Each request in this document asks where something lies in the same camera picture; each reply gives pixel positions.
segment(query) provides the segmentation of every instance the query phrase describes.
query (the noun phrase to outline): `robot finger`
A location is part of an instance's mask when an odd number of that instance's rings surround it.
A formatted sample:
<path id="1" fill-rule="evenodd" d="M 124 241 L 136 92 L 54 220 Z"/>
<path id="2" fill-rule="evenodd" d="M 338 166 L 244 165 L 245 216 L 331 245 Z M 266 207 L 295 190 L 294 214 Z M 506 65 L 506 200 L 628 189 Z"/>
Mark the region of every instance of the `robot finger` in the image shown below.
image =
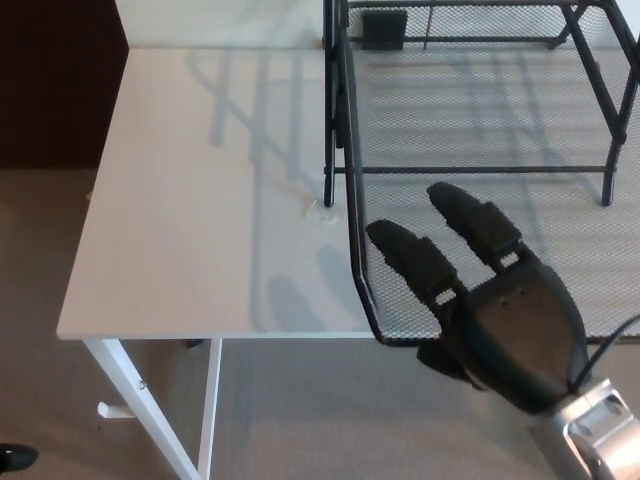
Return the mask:
<path id="1" fill-rule="evenodd" d="M 497 275 L 505 271 L 506 257 L 533 256 L 522 242 L 520 231 L 493 203 L 481 203 L 461 188 L 445 182 L 431 185 L 427 193 L 449 228 Z"/>

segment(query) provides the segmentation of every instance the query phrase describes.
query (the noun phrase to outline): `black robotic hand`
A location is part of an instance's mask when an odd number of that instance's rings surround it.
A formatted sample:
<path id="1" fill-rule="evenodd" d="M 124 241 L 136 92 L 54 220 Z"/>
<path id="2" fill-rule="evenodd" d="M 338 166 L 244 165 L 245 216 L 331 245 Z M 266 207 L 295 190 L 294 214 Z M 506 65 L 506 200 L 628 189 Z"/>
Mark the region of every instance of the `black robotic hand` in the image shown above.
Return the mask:
<path id="1" fill-rule="evenodd" d="M 428 238 L 388 220 L 367 227 L 386 263 L 440 323 L 440 338 L 425 340 L 419 360 L 494 390 L 530 414 L 557 404 L 588 362 L 582 318 L 562 280 L 493 203 L 447 183 L 427 191 L 447 225 L 496 276 L 467 290 Z M 514 256 L 513 263 L 505 262 Z M 441 301 L 446 292 L 453 298 Z"/>

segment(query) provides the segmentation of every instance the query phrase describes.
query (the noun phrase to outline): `black metal frame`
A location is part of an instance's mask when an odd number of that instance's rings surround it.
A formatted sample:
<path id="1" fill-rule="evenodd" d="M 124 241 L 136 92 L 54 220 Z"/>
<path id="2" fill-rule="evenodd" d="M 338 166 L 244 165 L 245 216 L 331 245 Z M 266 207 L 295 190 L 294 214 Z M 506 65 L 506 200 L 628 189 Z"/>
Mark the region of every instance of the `black metal frame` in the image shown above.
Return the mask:
<path id="1" fill-rule="evenodd" d="M 451 6 L 557 6 L 566 26 L 557 37 L 435 37 L 429 36 L 433 8 Z M 348 37 L 349 8 L 430 8 L 424 37 L 405 37 L 406 42 L 535 42 L 555 49 L 571 36 L 594 89 L 598 104 L 611 133 L 612 142 L 606 163 L 601 166 L 521 166 L 521 167 L 363 167 L 356 104 L 356 79 L 352 43 L 361 38 Z M 618 111 L 578 23 L 589 7 L 605 11 L 620 46 L 629 62 L 629 77 L 622 105 Z M 365 248 L 365 216 L 362 176 L 364 174 L 509 174 L 509 173 L 603 173 L 602 205 L 613 201 L 613 185 L 626 130 L 640 82 L 640 42 L 636 42 L 615 0 L 420 0 L 420 1 L 357 1 L 324 0 L 325 47 L 325 192 L 324 205 L 334 203 L 335 175 L 346 175 L 347 209 L 349 214 L 349 244 L 351 268 L 356 289 L 376 339 L 392 346 L 417 346 L 424 339 L 387 338 L 380 331 L 374 296 L 367 280 Z M 336 167 L 336 148 L 344 148 L 345 166 Z M 604 338 L 591 338 L 600 343 Z M 627 341 L 639 341 L 627 338 Z"/>

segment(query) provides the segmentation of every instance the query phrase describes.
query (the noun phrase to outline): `black cable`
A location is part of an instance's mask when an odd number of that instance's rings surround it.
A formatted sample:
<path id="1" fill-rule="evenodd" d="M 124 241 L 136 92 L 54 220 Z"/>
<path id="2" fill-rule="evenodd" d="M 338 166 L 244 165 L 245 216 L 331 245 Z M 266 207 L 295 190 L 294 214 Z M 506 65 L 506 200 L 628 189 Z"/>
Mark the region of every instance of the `black cable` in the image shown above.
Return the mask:
<path id="1" fill-rule="evenodd" d="M 573 383 L 573 386 L 571 387 L 571 389 L 574 393 L 577 393 L 580 387 L 582 387 L 585 380 L 591 374 L 591 371 L 594 369 L 596 364 L 602 359 L 602 357 L 604 357 L 604 355 L 607 353 L 609 348 L 611 348 L 611 346 L 614 345 L 616 341 L 618 341 L 618 339 L 622 336 L 622 334 L 625 331 L 627 331 L 629 327 L 631 327 L 634 323 L 639 321 L 640 321 L 640 313 L 637 315 L 634 315 L 629 320 L 624 322 L 611 335 L 607 337 L 605 342 L 602 345 L 600 345 L 598 350 L 596 350 L 596 353 L 594 353 L 591 356 L 587 364 L 584 366 L 584 368 L 578 375 L 578 378 L 576 378 L 576 381 Z"/>

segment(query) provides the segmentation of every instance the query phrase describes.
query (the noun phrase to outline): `dark brown wall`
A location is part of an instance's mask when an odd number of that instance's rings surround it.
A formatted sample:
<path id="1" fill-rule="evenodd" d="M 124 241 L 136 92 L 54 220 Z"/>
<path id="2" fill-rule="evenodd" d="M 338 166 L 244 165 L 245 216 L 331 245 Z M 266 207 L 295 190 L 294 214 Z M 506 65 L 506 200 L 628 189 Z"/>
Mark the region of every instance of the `dark brown wall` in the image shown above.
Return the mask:
<path id="1" fill-rule="evenodd" d="M 115 0 L 0 0 L 0 168 L 97 166 L 128 50 Z"/>

